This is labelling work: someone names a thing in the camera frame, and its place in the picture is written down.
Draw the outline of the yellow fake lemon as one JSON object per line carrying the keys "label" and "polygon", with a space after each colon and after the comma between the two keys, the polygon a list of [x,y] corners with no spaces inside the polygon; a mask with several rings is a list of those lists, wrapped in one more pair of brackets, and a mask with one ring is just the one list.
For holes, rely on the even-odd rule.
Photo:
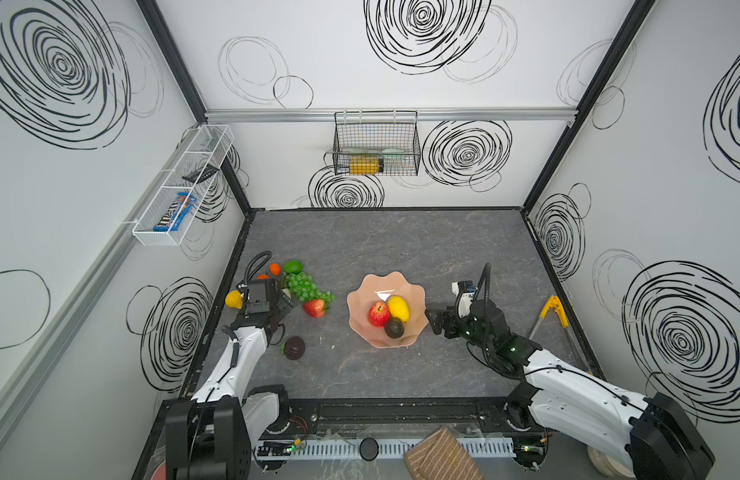
{"label": "yellow fake lemon", "polygon": [[387,305],[393,318],[400,320],[402,323],[407,323],[410,320],[410,307],[404,298],[393,295],[387,300]]}

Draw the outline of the red fake apple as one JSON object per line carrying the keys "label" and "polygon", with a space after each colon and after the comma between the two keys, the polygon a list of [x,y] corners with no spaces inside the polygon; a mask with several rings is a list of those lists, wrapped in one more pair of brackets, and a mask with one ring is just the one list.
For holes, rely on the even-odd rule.
{"label": "red fake apple", "polygon": [[384,301],[375,302],[368,311],[368,322],[377,328],[384,328],[388,320],[392,318],[388,305]]}

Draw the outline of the pink wavy fruit bowl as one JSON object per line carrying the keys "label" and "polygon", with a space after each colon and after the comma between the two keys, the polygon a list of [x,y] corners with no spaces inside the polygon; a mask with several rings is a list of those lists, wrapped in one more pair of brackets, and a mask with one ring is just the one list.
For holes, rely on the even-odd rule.
{"label": "pink wavy fruit bowl", "polygon": [[401,272],[366,275],[347,304],[351,329],[378,349],[411,346],[428,325],[424,288]]}

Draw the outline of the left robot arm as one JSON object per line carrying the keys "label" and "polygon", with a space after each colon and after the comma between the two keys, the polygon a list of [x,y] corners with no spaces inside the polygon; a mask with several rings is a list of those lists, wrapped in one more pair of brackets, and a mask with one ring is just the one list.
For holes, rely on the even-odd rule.
{"label": "left robot arm", "polygon": [[238,292],[242,308],[224,328],[228,342],[220,360],[192,398],[167,413],[167,479],[246,479],[262,435],[289,426],[284,386],[248,386],[292,303],[275,279],[249,280]]}

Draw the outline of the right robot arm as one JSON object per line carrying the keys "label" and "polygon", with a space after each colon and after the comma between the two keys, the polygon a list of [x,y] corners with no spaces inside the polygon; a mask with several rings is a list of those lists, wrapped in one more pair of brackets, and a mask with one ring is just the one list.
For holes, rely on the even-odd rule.
{"label": "right robot arm", "polygon": [[637,479],[705,479],[716,457],[672,397],[647,396],[599,379],[513,332],[486,280],[456,285],[454,305],[425,312],[432,330],[462,338],[477,359],[517,381],[504,411],[516,430],[537,425],[572,437]]}

